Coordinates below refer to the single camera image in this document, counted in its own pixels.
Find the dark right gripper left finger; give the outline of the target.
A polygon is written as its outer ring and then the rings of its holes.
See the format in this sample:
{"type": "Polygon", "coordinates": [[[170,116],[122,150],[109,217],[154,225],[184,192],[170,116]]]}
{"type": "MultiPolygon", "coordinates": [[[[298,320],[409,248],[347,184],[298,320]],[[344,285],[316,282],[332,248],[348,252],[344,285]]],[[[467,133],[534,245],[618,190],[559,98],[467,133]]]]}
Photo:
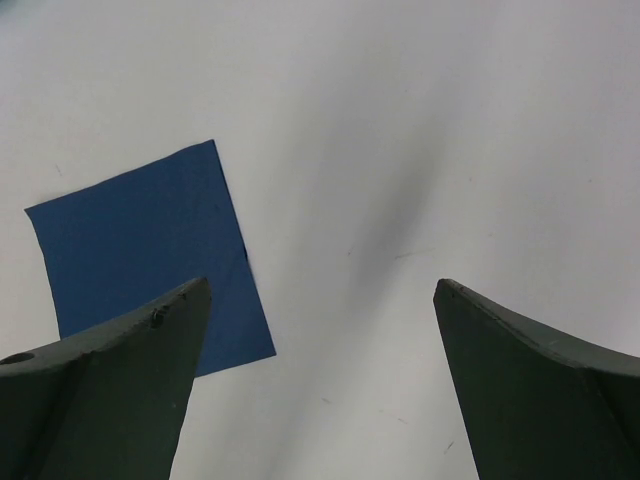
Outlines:
{"type": "Polygon", "coordinates": [[[193,279],[1,361],[4,479],[167,479],[211,309],[193,279]]]}

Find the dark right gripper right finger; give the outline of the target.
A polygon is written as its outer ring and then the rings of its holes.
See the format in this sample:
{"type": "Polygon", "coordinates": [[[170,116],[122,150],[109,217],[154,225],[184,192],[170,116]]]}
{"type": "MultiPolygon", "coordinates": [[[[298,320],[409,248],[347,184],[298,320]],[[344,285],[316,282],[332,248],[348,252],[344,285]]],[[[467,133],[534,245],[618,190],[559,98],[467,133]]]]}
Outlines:
{"type": "Polygon", "coordinates": [[[638,358],[451,279],[433,301],[479,478],[638,478],[638,358]]]}

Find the blue paper napkin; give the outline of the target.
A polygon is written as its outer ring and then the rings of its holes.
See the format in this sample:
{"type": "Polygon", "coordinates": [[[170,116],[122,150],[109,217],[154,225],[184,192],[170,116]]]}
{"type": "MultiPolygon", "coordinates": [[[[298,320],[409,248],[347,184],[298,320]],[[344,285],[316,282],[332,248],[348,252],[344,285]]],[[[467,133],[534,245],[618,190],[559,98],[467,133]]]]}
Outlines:
{"type": "Polygon", "coordinates": [[[26,213],[44,257],[61,337],[202,277],[213,300],[198,374],[275,355],[213,141],[26,213]]]}

